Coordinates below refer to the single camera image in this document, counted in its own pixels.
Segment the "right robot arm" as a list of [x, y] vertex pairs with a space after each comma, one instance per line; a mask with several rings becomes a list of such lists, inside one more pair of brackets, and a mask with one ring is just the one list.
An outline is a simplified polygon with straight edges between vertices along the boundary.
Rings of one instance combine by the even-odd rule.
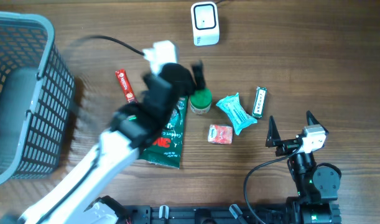
[[306, 112], [307, 125], [293, 139], [282, 140], [274, 117], [269, 118], [266, 146], [276, 148], [276, 156], [286, 156], [298, 196], [288, 197], [284, 223], [341, 223], [338, 200], [341, 170], [329, 163], [315, 162], [313, 153], [325, 146], [328, 130], [311, 111]]

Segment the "green white gum pack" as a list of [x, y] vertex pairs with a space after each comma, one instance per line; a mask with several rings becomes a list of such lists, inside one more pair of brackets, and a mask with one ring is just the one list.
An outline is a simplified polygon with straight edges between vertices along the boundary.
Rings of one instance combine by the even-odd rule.
[[266, 87], [257, 87], [256, 88], [256, 97], [254, 100], [254, 106], [252, 110], [252, 117], [256, 119], [260, 119], [263, 116], [264, 112], [264, 104], [266, 100], [267, 95], [267, 88]]

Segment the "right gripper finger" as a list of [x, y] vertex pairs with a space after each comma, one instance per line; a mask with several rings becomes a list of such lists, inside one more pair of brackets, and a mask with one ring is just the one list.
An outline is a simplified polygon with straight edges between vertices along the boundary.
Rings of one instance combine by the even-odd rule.
[[328, 135], [328, 130], [322, 124], [320, 124], [320, 122], [314, 117], [314, 115], [312, 114], [310, 110], [306, 112], [306, 119], [307, 119], [307, 124], [309, 126], [320, 125], [323, 128], [325, 134]]
[[281, 138], [273, 116], [269, 117], [269, 129], [266, 137], [266, 147], [277, 147], [281, 143]]

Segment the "red tissue packet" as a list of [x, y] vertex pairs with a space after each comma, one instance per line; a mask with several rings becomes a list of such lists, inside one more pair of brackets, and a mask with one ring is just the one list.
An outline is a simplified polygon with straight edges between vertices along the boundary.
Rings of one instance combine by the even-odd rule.
[[207, 140], [213, 144], [231, 144], [233, 142], [233, 128], [231, 126], [211, 124]]

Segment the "green 3M glove package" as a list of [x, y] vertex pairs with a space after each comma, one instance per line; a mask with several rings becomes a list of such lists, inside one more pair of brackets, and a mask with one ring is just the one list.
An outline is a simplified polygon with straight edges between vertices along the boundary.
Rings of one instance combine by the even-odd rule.
[[180, 97], [161, 136], [151, 147], [143, 151], [140, 159], [152, 164], [180, 169], [187, 105], [188, 97]]

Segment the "green lid jar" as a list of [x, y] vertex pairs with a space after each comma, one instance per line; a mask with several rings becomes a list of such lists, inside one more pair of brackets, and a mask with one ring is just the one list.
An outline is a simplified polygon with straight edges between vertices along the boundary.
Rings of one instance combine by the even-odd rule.
[[198, 115], [209, 112], [212, 104], [212, 94], [209, 89], [196, 90], [190, 96], [190, 109]]

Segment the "teal wet wipes pack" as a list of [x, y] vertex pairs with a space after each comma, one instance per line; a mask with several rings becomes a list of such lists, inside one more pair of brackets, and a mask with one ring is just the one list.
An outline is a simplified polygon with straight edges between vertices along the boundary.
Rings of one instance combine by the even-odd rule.
[[257, 119], [247, 114], [241, 106], [239, 93], [226, 96], [225, 98], [219, 100], [216, 106], [226, 113], [233, 124], [234, 132], [237, 136], [239, 136], [244, 128], [257, 123]]

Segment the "red coffee stick sachet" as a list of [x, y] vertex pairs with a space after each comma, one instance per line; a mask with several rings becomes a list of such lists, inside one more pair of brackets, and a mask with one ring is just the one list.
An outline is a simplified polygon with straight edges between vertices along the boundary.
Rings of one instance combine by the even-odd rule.
[[134, 91], [131, 87], [131, 84], [128, 80], [126, 71], [124, 69], [120, 69], [118, 71], [115, 71], [115, 76], [118, 79], [119, 84], [121, 85], [121, 88], [123, 90], [124, 96], [128, 103], [137, 103], [136, 96], [134, 94]]

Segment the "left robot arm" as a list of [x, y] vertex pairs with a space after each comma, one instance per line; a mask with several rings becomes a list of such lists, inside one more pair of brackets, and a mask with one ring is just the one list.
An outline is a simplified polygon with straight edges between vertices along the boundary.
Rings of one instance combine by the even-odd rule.
[[5, 214], [0, 223], [116, 223], [116, 212], [96, 197], [161, 136], [179, 98], [206, 87], [202, 62], [190, 70], [166, 63], [143, 80], [143, 100], [120, 107], [98, 143], [51, 192], [22, 215]]

